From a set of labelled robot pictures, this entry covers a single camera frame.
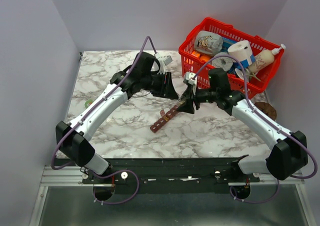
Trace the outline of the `red weekly pill organizer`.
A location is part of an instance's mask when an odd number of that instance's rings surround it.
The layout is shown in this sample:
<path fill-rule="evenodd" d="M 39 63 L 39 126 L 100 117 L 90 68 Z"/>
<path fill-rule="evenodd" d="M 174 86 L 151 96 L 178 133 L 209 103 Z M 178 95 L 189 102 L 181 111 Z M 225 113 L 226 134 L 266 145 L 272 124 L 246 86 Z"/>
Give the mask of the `red weekly pill organizer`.
<path fill-rule="evenodd" d="M 159 131 L 164 125 L 166 125 L 171 119 L 173 119 L 179 112 L 177 111 L 179 104 L 174 105 L 170 110 L 165 112 L 164 109 L 160 111 L 160 118 L 150 126 L 150 130 L 153 133 Z"/>

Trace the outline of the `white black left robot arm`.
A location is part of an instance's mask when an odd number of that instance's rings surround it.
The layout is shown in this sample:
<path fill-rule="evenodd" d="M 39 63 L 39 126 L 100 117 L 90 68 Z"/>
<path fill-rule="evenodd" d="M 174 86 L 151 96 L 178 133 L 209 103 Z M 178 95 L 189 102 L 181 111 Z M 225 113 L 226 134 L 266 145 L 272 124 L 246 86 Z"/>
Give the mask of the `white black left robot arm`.
<path fill-rule="evenodd" d="M 57 124 L 57 149 L 79 167 L 93 171 L 99 183 L 107 183 L 111 165 L 95 151 L 90 140 L 114 110 L 141 90 L 154 97 L 177 100 L 172 74 L 165 70 L 172 61 L 171 56 L 139 52 L 132 65 L 112 76 L 106 89 L 84 112 L 69 123 Z"/>

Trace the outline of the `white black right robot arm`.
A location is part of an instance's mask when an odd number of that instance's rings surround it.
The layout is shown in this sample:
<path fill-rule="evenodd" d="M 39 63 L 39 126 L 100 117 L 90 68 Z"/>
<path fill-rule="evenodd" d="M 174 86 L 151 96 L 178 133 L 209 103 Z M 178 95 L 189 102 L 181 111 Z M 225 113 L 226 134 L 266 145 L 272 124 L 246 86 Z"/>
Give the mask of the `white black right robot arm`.
<path fill-rule="evenodd" d="M 276 124 L 238 90 L 231 90 L 227 73 L 221 68 L 209 70 L 209 88 L 199 89 L 195 73 L 186 72 L 183 82 L 187 85 L 182 94 L 184 103 L 177 111 L 194 114 L 201 103 L 216 103 L 230 116 L 242 121 L 269 147 L 270 154 L 244 155 L 230 169 L 230 177 L 241 182 L 248 175 L 270 174 L 285 180 L 308 163 L 306 136 L 301 131 L 292 132 Z"/>

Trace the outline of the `clear bottle yellow pills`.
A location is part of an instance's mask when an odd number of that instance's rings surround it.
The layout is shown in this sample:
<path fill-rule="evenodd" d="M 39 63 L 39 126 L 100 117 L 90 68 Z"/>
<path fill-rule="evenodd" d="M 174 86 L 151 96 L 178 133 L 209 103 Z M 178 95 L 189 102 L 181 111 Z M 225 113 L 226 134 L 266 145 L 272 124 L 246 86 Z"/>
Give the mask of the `clear bottle yellow pills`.
<path fill-rule="evenodd" d="M 186 102 L 186 99 L 179 99 L 179 101 L 177 102 L 176 105 L 179 107 L 179 106 L 183 105 L 185 102 Z"/>

